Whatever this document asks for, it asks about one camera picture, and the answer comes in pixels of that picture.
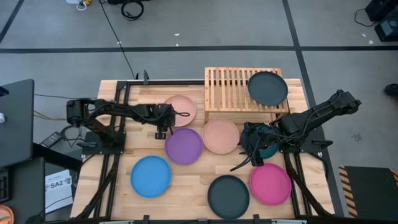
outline plate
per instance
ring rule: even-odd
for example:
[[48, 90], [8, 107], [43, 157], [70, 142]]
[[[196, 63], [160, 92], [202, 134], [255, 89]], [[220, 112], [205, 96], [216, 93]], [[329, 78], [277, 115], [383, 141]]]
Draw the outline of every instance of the plate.
[[199, 159], [203, 150], [200, 135], [190, 128], [180, 128], [166, 139], [166, 155], [180, 165], [189, 165]]
[[159, 156], [146, 156], [132, 168], [131, 187], [146, 198], [161, 195], [170, 185], [172, 172], [165, 159]]
[[203, 143], [212, 152], [226, 154], [239, 143], [239, 130], [232, 121], [225, 118], [212, 119], [203, 127]]
[[220, 218], [235, 219], [248, 209], [250, 196], [241, 179], [222, 175], [210, 184], [207, 200], [212, 211]]
[[256, 167], [250, 175], [253, 195], [266, 205], [280, 205], [290, 196], [292, 184], [286, 171], [275, 164]]
[[267, 106], [281, 104], [287, 98], [285, 80], [272, 72], [257, 72], [248, 83], [248, 91], [257, 103]]
[[183, 95], [175, 95], [168, 98], [164, 103], [171, 104], [174, 110], [178, 113], [187, 112], [190, 115], [180, 116], [175, 115], [175, 127], [182, 127], [189, 124], [194, 118], [197, 113], [197, 107], [194, 102]]

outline black metal frame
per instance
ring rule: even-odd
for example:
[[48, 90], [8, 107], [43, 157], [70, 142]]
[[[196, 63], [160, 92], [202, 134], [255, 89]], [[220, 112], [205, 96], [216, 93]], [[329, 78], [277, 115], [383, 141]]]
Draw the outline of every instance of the black metal frame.
[[[149, 77], [145, 77], [145, 80], [134, 80], [134, 81], [118, 81], [117, 85], [116, 85], [116, 93], [115, 93], [115, 97], [114, 100], [115, 102], [118, 102], [120, 99], [120, 95], [122, 92], [122, 89], [125, 89], [124, 92], [124, 104], [128, 103], [129, 100], [129, 93], [130, 93], [130, 89], [132, 86], [137, 86], [137, 85], [204, 85], [205, 81], [204, 80], [147, 80], [147, 78]], [[111, 126], [114, 126], [114, 120], [115, 120], [115, 116], [111, 117]], [[124, 123], [125, 123], [125, 118], [121, 118], [120, 121], [120, 125], [119, 125], [119, 130], [124, 129]], [[290, 157], [288, 154], [284, 154], [285, 157], [285, 163], [286, 160], [289, 159]], [[119, 159], [120, 159], [120, 155], [115, 155], [114, 156], [114, 162], [119, 163]], [[109, 163], [109, 155], [104, 155], [104, 161], [103, 161], [103, 166], [101, 169], [101, 175], [100, 175], [100, 180], [99, 180], [99, 184], [101, 185], [104, 181], [104, 178], [106, 177], [106, 173], [108, 171], [108, 163]], [[304, 179], [304, 174], [303, 174], [303, 169], [302, 169], [302, 165], [301, 165], [301, 160], [300, 160], [300, 156], [299, 154], [295, 154], [295, 163], [296, 163], [296, 170], [298, 172], [298, 176], [300, 177], [300, 179], [304, 182], [305, 184], [305, 179]], [[117, 176], [114, 177], [114, 179], [111, 181], [110, 183], [110, 188], [109, 188], [109, 196], [108, 196], [108, 202], [107, 202], [107, 207], [106, 207], [106, 214], [105, 217], [106, 218], [110, 218], [111, 217], [111, 213], [112, 213], [112, 207], [113, 207], [113, 198], [114, 198], [114, 191], [115, 191], [115, 187], [116, 187], [116, 178]], [[295, 184], [294, 184], [294, 180], [291, 179], [292, 181], [292, 205], [293, 205], [293, 211], [294, 211], [294, 215], [295, 217], [300, 216], [300, 209], [299, 209], [299, 203], [297, 200], [297, 193], [295, 191]], [[306, 197], [304, 196], [304, 194], [302, 194], [303, 197], [303, 201], [304, 201], [304, 206], [305, 206], [305, 213], [307, 215], [312, 215], [312, 211], [311, 211], [311, 206], [310, 203], [308, 202], [308, 200], [306, 199]], [[101, 200], [97, 203], [95, 210], [94, 210], [94, 217], [98, 218], [100, 217], [100, 210], [101, 210]], [[167, 221], [169, 221], [170, 223], [177, 223], [180, 221], [183, 221], [184, 223], [186, 222], [197, 222], [197, 220], [164, 220], [163, 223], [167, 223]], [[212, 223], [223, 223], [224, 220], [209, 220]], [[238, 223], [252, 223], [254, 221], [253, 220], [237, 220], [236, 222]], [[259, 219], [259, 222], [266, 222], [269, 223], [271, 220], [270, 219]]]

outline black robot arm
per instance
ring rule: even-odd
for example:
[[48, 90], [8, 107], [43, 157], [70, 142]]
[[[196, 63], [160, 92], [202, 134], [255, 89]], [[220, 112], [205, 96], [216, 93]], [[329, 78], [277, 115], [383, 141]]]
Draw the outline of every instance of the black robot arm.
[[[241, 145], [248, 157], [231, 171], [250, 161], [253, 166], [264, 165], [259, 149], [266, 149], [273, 144], [278, 144], [280, 149], [286, 149], [284, 152], [300, 149], [311, 131], [335, 116], [357, 112], [360, 104], [361, 102], [349, 92], [338, 90], [329, 100], [309, 110], [276, 119], [269, 124], [271, 128], [268, 130], [262, 128], [265, 126], [264, 123], [246, 122], [241, 135]], [[322, 143], [328, 146], [333, 142], [323, 141]]]
[[96, 118], [108, 114], [132, 118], [141, 124], [157, 126], [156, 139], [165, 139], [163, 133], [175, 124], [175, 115], [189, 116], [188, 113], [177, 113], [168, 104], [138, 104], [134, 106], [112, 103], [105, 100], [79, 99], [67, 103], [67, 121], [75, 126], [84, 126], [100, 136], [108, 144], [118, 143], [119, 134], [114, 127], [105, 126]]

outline dark plate on rack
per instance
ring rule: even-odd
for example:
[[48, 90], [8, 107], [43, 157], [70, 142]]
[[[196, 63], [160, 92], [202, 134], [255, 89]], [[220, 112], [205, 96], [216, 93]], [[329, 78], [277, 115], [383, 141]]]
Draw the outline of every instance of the dark plate on rack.
[[262, 105], [276, 106], [287, 97], [285, 80], [272, 72], [257, 72], [248, 83], [249, 94], [254, 101]]
[[222, 175], [215, 179], [207, 193], [212, 211], [220, 218], [241, 217], [249, 207], [249, 190], [243, 181], [232, 175]]

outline pink plate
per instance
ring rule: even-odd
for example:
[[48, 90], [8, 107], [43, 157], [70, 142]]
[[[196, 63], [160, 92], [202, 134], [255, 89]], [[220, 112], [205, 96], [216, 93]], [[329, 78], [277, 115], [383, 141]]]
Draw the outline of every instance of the pink plate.
[[175, 127], [182, 127], [189, 124], [197, 113], [197, 107], [194, 102], [183, 95], [175, 95], [168, 98], [164, 103], [171, 104], [176, 112], [190, 113], [190, 116], [184, 117], [180, 115], [175, 115]]
[[211, 152], [227, 154], [233, 151], [239, 143], [239, 129], [228, 119], [211, 119], [203, 127], [201, 137]]
[[261, 203], [280, 205], [290, 196], [292, 184], [285, 170], [275, 164], [264, 164], [252, 171], [250, 189]]

